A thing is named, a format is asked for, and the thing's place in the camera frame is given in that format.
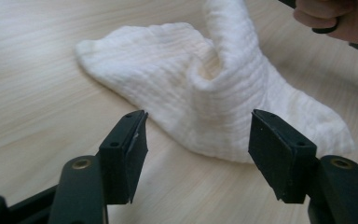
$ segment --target finger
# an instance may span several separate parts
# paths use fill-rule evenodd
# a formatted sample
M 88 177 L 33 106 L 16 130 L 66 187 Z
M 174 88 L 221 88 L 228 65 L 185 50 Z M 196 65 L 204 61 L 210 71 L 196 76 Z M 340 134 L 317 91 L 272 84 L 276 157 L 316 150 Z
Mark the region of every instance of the finger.
M 295 9 L 293 16 L 297 21 L 301 22 L 302 24 L 318 29 L 331 28 L 334 27 L 337 23 L 336 18 L 321 19 L 321 18 L 312 17 L 298 8 Z
M 296 0 L 296 8 L 312 17 L 331 19 L 353 11 L 353 0 Z

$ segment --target cloth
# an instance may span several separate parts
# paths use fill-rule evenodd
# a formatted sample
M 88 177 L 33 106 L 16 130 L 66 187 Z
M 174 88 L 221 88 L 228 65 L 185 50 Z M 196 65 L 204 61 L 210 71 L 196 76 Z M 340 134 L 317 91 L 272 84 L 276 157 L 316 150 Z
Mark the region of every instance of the cloth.
M 341 117 L 291 87 L 263 55 L 242 0 L 207 0 L 203 14 L 211 39 L 187 23 L 125 26 L 77 44 L 78 62 L 202 155 L 252 162 L 255 108 L 286 120 L 318 146 L 319 156 L 354 149 Z

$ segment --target light wood surface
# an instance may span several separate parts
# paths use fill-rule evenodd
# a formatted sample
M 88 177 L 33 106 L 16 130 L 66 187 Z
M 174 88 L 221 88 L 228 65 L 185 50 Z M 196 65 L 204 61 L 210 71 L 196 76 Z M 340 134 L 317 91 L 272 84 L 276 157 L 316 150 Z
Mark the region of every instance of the light wood surface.
M 79 68 L 74 45 L 122 25 L 184 21 L 207 35 L 201 4 L 0 0 L 0 195 L 9 205 L 57 184 L 67 161 L 95 154 L 137 109 Z M 278 1 L 247 4 L 271 62 L 335 109 L 358 146 L 358 50 L 312 33 Z M 134 203 L 109 206 L 111 223 L 310 223 L 308 204 L 277 202 L 254 165 L 189 152 L 151 119 L 146 129 L 150 151 Z M 358 162 L 358 150 L 348 158 Z

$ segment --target brass screw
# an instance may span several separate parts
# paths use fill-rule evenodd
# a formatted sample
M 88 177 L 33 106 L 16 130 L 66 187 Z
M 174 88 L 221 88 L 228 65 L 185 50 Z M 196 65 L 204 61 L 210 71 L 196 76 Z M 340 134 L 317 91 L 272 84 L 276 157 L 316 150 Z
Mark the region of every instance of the brass screw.
M 350 170 L 353 168 L 353 165 L 349 161 L 342 160 L 340 158 L 331 159 L 331 163 L 341 169 Z
M 87 159 L 75 161 L 74 164 L 72 164 L 72 168 L 75 170 L 82 170 L 91 165 L 91 161 Z

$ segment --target table surface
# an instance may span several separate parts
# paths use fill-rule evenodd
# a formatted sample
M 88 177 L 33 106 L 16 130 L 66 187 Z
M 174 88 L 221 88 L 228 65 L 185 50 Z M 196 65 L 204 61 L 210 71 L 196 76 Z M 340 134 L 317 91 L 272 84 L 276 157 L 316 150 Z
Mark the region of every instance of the table surface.
M 123 25 L 188 22 L 208 35 L 202 1 L 0 0 L 0 195 L 12 205 L 57 184 L 72 158 L 95 154 L 136 110 L 90 78 L 74 45 Z M 275 0 L 247 0 L 260 46 L 298 89 L 335 109 L 358 147 L 358 50 L 316 35 Z M 153 120 L 134 203 L 109 206 L 113 223 L 310 223 L 307 204 L 276 201 L 252 164 L 192 153 Z M 348 158 L 358 162 L 358 150 Z

